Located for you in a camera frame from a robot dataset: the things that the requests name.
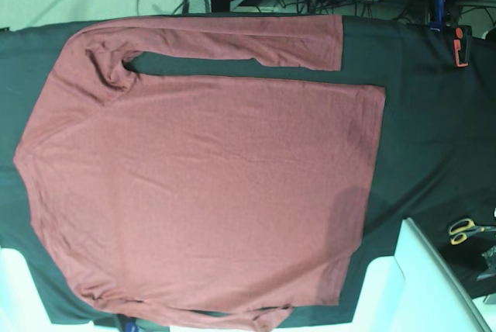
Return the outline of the orange black clamp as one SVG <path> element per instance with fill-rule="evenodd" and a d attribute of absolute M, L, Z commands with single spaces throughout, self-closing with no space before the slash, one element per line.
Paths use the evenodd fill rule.
<path fill-rule="evenodd" d="M 471 26 L 458 26 L 455 28 L 453 48 L 457 67 L 467 67 L 469 65 L 472 39 L 473 30 Z"/>

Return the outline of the black table cloth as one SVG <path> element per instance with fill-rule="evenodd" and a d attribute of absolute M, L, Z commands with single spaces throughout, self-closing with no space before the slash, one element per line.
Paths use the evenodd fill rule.
<path fill-rule="evenodd" d="M 27 260 L 49 318 L 81 324 L 104 314 L 67 287 L 30 225 L 26 191 L 12 162 L 46 77 L 80 22 L 1 34 L 1 245 Z M 377 166 L 361 246 L 338 306 L 297 308 L 285 327 L 348 322 L 357 306 L 369 263 L 394 251 L 400 222 L 413 218 L 470 296 L 495 291 L 494 279 L 478 281 L 481 254 L 495 243 L 485 235 L 451 246 L 447 227 L 465 216 L 490 223 L 495 208 L 495 45 L 474 39 L 470 63 L 454 64 L 447 36 L 398 22 L 343 18 L 339 71 L 265 67 L 254 60 L 218 61 L 145 53 L 131 71 L 158 75 L 293 78 L 347 85 L 379 85 L 386 105 Z"/>

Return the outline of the red long-sleeve T-shirt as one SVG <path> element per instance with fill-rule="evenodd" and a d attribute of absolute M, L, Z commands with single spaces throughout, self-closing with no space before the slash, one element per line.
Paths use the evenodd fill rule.
<path fill-rule="evenodd" d="M 139 18 L 64 45 L 13 158 L 72 292 L 158 324 L 269 331 L 335 305 L 360 246 L 384 90 L 152 76 L 143 52 L 338 71 L 338 16 Z"/>

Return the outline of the yellow-handled scissors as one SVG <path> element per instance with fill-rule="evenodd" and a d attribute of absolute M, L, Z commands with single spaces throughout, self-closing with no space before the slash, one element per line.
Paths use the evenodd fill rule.
<path fill-rule="evenodd" d="M 471 218 L 461 219 L 452 224 L 448 229 L 449 242 L 451 245 L 459 245 L 471 237 L 481 233 L 494 233 L 495 225 L 480 225 Z"/>

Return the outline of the blue orange clamp bottom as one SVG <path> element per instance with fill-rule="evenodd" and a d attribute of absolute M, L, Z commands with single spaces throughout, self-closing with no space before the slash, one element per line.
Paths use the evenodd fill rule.
<path fill-rule="evenodd" d="M 123 315 L 115 315 L 115 324 L 119 332 L 141 332 L 136 320 Z"/>

